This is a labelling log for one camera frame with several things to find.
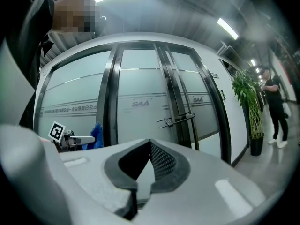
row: white wall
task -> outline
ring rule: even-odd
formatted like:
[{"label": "white wall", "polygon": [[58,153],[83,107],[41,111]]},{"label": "white wall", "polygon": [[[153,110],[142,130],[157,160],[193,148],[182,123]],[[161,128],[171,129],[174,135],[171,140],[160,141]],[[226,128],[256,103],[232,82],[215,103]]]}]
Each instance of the white wall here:
[{"label": "white wall", "polygon": [[231,141],[232,141],[232,157],[231,162],[233,162],[236,157],[242,152],[245,145],[247,144],[247,130],[246,123],[244,118],[244,113],[240,107],[237,98],[234,97],[233,90],[231,89],[231,80],[223,65],[218,60],[220,57],[216,55],[214,50],[209,49],[208,47],[203,46],[202,44],[191,41],[186,38],[167,35],[167,34],[158,34],[158,33],[147,33],[147,32],[135,32],[135,33],[126,33],[126,34],[116,34],[111,36],[105,36],[93,39],[91,41],[79,44],[68,51],[60,54],[51,62],[49,62],[41,71],[40,82],[37,86],[37,95],[38,98],[40,89],[44,83],[44,80],[47,74],[50,71],[50,68],[55,66],[60,61],[70,57],[71,55],[78,53],[82,50],[104,45],[114,42],[122,41],[132,41],[132,40],[150,40],[150,41],[160,41],[179,44],[187,47],[194,48],[197,53],[200,55],[202,62],[207,66],[208,70],[212,73],[218,74],[219,78],[215,78],[215,82],[220,90],[224,91],[226,100],[224,101],[225,109],[227,112],[227,117],[229,120],[230,132],[231,132]]},{"label": "white wall", "polygon": [[276,70],[278,76],[282,77],[282,80],[285,83],[287,93],[290,97],[289,99],[291,101],[297,101],[293,86],[290,84],[290,82],[287,78],[287,75],[286,75],[283,67],[281,66],[279,60],[277,59],[277,57],[275,56],[275,54],[272,50],[269,50],[269,52],[270,52],[271,62],[272,62],[274,69]]}]

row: bamboo plant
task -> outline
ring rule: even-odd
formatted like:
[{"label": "bamboo plant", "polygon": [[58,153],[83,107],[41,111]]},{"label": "bamboo plant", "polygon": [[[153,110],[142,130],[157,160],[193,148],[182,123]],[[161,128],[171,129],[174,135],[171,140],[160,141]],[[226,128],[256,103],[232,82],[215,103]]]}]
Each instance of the bamboo plant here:
[{"label": "bamboo plant", "polygon": [[232,80],[232,89],[240,106],[249,106],[251,139],[263,137],[263,116],[256,100],[255,91],[258,87],[258,83],[246,71],[237,71]]}]

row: ceiling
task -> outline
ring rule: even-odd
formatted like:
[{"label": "ceiling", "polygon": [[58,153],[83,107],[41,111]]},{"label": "ceiling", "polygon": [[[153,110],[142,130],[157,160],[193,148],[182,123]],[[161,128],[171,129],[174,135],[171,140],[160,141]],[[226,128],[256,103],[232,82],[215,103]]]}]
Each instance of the ceiling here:
[{"label": "ceiling", "polygon": [[[231,45],[241,59],[237,60],[234,53],[226,56],[241,68],[249,68],[251,59],[269,66],[267,38],[251,0],[106,0],[97,5],[101,16],[107,18],[100,37],[126,32],[157,32],[188,38],[216,51],[223,41]],[[238,33],[237,40],[217,24],[220,17]],[[46,56],[41,56],[42,66],[96,36],[91,33],[77,37],[51,33],[49,37],[54,45]]]}]

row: corridor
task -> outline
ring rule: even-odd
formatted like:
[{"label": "corridor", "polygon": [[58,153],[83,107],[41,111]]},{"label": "corridor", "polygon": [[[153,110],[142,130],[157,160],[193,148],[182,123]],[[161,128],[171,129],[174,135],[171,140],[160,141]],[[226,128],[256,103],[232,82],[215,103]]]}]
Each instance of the corridor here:
[{"label": "corridor", "polygon": [[[289,103],[289,107],[292,117],[287,119],[289,126],[287,146],[279,149],[276,144],[268,144],[274,128],[266,105],[263,111],[265,135],[262,153],[258,157],[253,157],[248,149],[235,167],[240,173],[254,181],[267,198],[285,188],[300,156],[300,146],[298,145],[300,142],[300,107],[292,103]],[[282,139],[280,126],[278,139]]]}]

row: black pants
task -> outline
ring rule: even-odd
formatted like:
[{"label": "black pants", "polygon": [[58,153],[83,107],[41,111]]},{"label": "black pants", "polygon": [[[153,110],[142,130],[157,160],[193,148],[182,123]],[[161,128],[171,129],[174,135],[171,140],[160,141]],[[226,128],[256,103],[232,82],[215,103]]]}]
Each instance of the black pants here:
[{"label": "black pants", "polygon": [[278,131],[279,131],[279,123],[278,122],[280,122],[282,131],[283,131],[282,141],[286,141],[288,126],[287,126],[287,122],[285,120],[285,113],[283,111],[282,103],[269,105],[269,111],[270,111],[270,115],[272,118],[272,122],[274,124],[274,130],[275,130],[273,138],[277,139],[277,135],[278,135]]}]

